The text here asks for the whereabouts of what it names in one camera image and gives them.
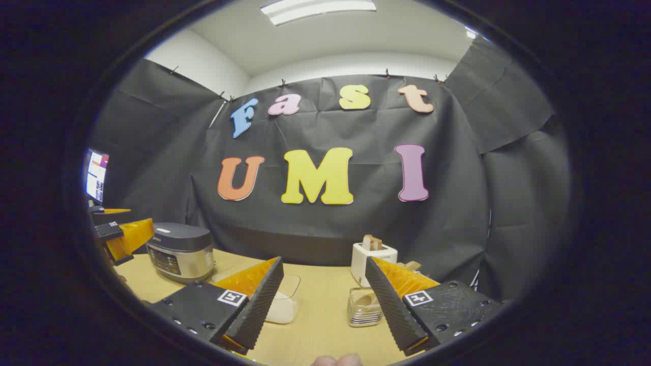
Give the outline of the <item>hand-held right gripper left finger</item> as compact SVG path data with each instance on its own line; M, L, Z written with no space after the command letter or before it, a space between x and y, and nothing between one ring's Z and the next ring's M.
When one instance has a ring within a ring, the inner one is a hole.
M275 257L214 284L188 284L149 308L196 338L245 355L256 345L283 278L283 259Z

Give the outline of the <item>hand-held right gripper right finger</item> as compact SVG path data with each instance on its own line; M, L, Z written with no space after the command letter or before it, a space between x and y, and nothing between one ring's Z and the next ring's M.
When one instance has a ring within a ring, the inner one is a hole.
M503 306L460 281L438 283L377 257L367 258L365 276L405 356L465 335Z

